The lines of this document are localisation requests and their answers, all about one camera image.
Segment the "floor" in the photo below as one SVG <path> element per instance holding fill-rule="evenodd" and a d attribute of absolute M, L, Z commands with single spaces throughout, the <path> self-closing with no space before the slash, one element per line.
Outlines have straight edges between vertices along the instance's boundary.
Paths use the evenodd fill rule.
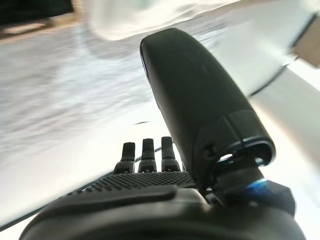
<path fill-rule="evenodd" d="M 139 54 L 146 34 L 105 41 L 86 21 L 0 45 L 0 167 L 153 101 Z M 211 15 L 174 27 L 213 51 L 225 26 Z"/>

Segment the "white fabric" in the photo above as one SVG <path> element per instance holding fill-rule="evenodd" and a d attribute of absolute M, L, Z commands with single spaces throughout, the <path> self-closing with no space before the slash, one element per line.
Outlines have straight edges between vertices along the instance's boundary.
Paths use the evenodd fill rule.
<path fill-rule="evenodd" d="M 94 0 L 90 25 L 116 41 L 186 21 L 239 0 Z"/>

